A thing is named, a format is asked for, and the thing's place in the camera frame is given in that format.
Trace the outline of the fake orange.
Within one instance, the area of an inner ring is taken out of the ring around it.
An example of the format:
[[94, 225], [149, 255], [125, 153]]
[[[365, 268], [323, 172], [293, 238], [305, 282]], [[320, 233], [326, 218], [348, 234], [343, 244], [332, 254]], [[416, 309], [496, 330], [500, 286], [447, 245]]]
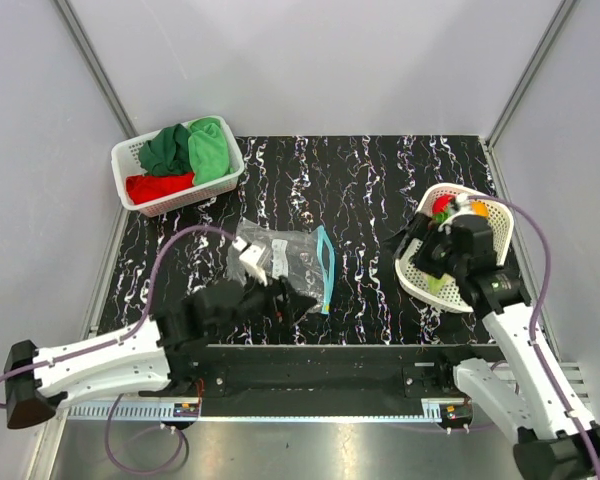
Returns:
[[471, 207], [475, 214], [485, 218], [489, 217], [488, 207], [484, 203], [480, 201], [472, 201]]

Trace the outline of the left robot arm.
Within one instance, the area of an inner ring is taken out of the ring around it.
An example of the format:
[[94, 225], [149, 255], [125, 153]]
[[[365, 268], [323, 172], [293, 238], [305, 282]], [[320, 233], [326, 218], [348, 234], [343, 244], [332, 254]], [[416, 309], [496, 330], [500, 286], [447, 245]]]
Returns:
[[201, 352], [223, 327], [255, 317], [289, 326], [316, 304], [285, 278], [221, 280], [171, 310], [106, 335], [54, 348], [21, 341], [11, 347], [4, 369], [6, 426], [37, 426], [60, 408], [107, 396], [200, 393]]

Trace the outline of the fake red apple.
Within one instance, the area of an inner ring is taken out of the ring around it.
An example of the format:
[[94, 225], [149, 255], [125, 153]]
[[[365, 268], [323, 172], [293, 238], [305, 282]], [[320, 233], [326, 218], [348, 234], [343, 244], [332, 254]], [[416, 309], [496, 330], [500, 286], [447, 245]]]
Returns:
[[455, 196], [452, 194], [444, 194], [436, 198], [432, 205], [432, 213], [434, 215], [448, 213], [454, 199]]

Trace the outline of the fake green lettuce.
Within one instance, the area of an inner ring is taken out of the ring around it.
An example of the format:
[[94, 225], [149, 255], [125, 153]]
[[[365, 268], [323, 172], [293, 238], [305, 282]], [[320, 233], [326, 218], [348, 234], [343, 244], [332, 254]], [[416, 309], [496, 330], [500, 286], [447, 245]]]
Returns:
[[[441, 225], [449, 217], [450, 214], [447, 211], [434, 213], [429, 228], [432, 229]], [[441, 278], [436, 278], [430, 274], [424, 274], [424, 278], [427, 283], [428, 292], [432, 295], [437, 295], [452, 280], [452, 277], [448, 274], [444, 274]]]

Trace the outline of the clear zip top bag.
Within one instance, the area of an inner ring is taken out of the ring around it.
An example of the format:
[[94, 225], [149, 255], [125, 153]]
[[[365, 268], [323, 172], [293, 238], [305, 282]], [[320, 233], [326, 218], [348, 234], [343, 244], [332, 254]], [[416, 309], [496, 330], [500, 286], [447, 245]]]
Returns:
[[241, 284], [247, 282], [249, 269], [240, 260], [244, 249], [258, 250], [257, 270], [272, 279], [286, 278], [301, 295], [316, 304], [311, 313], [327, 315], [333, 296], [336, 255], [326, 229], [320, 225], [313, 232], [266, 229], [243, 218], [236, 229], [236, 241], [227, 255], [226, 276]]

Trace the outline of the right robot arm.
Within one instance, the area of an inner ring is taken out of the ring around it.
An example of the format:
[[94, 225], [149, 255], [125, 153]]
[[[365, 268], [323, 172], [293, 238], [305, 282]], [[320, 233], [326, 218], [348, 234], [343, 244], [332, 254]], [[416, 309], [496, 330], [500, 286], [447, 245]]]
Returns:
[[410, 295], [440, 309], [426, 280], [449, 277], [460, 303], [496, 340], [520, 387], [515, 392], [470, 350], [442, 355], [434, 384], [446, 396], [476, 401], [513, 446], [525, 479], [600, 477], [600, 423], [584, 406], [544, 339], [519, 273], [504, 264], [513, 232], [509, 211], [484, 217], [465, 210], [440, 220], [419, 210], [386, 240], [396, 276]]

